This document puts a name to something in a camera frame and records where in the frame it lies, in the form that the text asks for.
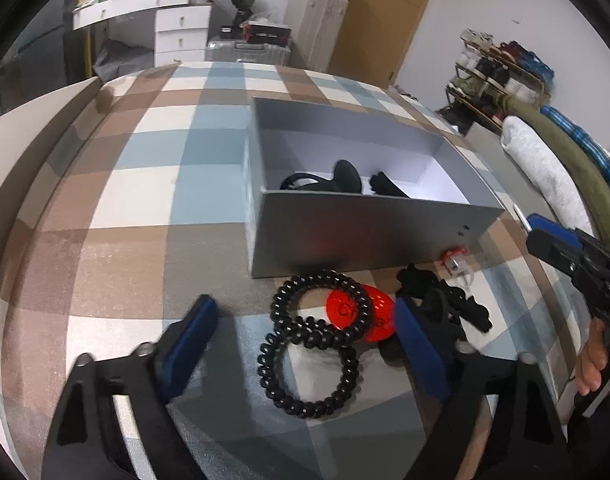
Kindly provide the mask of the person's hand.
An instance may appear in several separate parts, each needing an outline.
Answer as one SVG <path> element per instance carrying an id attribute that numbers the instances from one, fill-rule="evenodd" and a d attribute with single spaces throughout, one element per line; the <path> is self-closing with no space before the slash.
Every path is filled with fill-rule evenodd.
<path id="1" fill-rule="evenodd" d="M 581 396 L 597 391 L 602 384 L 601 372 L 608 365 L 608 349 L 604 343 L 605 329 L 605 322 L 600 318 L 593 318 L 588 339 L 577 356 L 575 384 Z"/>

